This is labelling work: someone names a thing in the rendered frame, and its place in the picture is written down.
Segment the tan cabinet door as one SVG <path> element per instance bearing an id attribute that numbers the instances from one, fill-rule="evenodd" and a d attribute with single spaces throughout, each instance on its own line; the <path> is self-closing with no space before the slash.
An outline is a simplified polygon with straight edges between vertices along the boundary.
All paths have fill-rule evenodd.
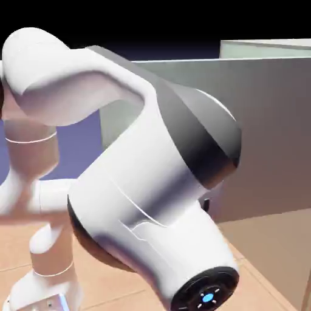
<path id="1" fill-rule="evenodd" d="M 219 226 L 241 274 L 220 311 L 311 311 L 311 208 Z"/>

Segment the grey cabinet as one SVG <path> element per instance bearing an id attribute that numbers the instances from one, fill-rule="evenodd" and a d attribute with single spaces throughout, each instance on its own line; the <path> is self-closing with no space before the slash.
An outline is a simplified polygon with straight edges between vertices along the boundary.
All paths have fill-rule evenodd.
<path id="1" fill-rule="evenodd" d="M 223 311 L 311 311 L 311 39 L 222 41 L 218 59 L 140 64 L 214 95 L 241 125 L 241 166 L 210 213 L 258 286 L 242 283 Z"/>

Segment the grey cabinet door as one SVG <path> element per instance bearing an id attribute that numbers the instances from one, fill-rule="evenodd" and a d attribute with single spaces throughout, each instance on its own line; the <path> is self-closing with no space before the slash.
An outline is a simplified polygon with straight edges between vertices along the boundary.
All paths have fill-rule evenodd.
<path id="1" fill-rule="evenodd" d="M 210 208 L 216 221 L 311 208 L 311 57 L 138 65 L 216 97 L 242 128 L 241 165 Z"/>

